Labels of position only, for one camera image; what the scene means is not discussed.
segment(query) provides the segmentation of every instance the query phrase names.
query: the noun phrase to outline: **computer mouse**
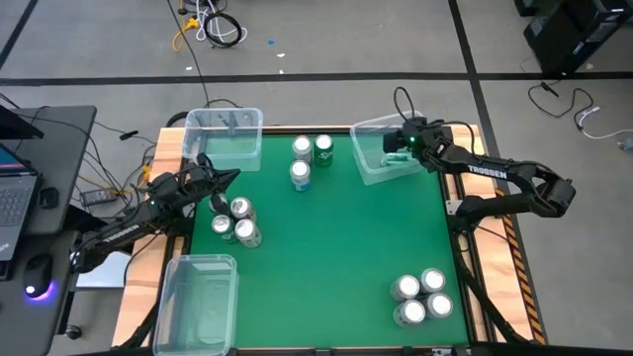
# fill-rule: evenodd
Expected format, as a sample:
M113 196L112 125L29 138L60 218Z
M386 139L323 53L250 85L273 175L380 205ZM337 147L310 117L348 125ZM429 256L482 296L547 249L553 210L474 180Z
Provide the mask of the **computer mouse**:
M41 253L27 262L27 268L22 275L24 291L27 296L37 298L48 290L52 276L52 257Z

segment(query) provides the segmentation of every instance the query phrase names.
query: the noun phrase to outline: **black desk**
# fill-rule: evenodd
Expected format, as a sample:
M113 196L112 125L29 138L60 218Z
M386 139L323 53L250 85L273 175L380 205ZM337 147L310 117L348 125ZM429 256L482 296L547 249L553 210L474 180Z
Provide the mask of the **black desk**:
M13 279L0 282L0 347L3 355L46 355L60 327L68 289L68 251L79 232L31 236L21 241L14 258ZM31 300L24 292L22 274L29 259L39 253L53 256L52 287L46 298Z
M35 109L14 110L16 114L33 117ZM75 125L90 134L97 115L93 106L43 108L38 118ZM42 139L25 139L17 150L18 155L31 161L33 167L44 176L42 188L54 187L59 192L59 205L55 209L44 210L34 205L24 235L56 234L62 229L70 198L74 190L81 159L88 137L81 131L67 125L22 117L44 133ZM18 140L4 140L14 149Z

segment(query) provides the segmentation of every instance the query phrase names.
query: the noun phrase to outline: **plastic container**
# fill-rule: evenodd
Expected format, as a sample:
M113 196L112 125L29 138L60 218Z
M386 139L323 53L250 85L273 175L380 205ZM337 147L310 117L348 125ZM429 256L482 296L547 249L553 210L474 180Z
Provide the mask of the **plastic container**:
M182 155L205 152L218 169L258 171L263 115L254 108L195 109L187 114Z
M404 114L407 118L411 118L411 112L404 112ZM415 112L415 115L422 116L422 113ZM422 169L417 160L386 167L381 164L385 155L383 135L401 129L403 122L400 114L394 114L358 123L351 128L349 134L354 143L354 159L365 185L417 173Z
M156 356L225 356L235 337L237 263L189 255L167 264L153 341Z

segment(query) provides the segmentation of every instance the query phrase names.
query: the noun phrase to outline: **yellow black tape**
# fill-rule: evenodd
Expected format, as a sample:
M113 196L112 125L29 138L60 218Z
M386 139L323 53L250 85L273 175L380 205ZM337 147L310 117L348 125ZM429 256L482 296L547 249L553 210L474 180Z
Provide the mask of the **yellow black tape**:
M504 195L503 191L500 189L496 189L496 193L500 197ZM516 232L514 232L512 217L510 215L505 215L502 216L501 219L503 220L503 228L505 229L510 253L512 254L516 278L518 279L518 284L521 288L521 296L523 298L523 304L525 305L530 329L532 330L532 337L535 341L545 345L547 344L547 339L545 337L545 333L543 332L544 328L541 323L539 311L534 303L534 295L532 289L530 288L530 279L525 272L523 252L519 248L518 241L516 240Z

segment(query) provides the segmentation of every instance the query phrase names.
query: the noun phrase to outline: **laptop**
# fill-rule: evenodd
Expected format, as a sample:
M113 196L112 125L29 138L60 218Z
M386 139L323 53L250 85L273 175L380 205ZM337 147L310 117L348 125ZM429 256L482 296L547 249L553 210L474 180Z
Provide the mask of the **laptop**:
M0 143L0 261L10 261L41 177L27 162Z

